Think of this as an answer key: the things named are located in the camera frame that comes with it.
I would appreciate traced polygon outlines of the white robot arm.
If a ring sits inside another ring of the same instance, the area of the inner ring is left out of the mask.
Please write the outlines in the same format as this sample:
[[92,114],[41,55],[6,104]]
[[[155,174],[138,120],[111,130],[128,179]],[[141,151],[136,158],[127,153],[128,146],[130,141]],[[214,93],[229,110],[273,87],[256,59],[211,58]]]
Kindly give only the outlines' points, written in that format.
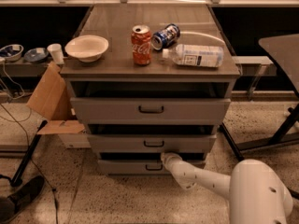
[[195,167],[176,153],[163,153],[161,161],[183,189],[199,184],[226,199],[230,224],[287,224],[292,213],[291,193],[261,161],[243,160],[230,175]]

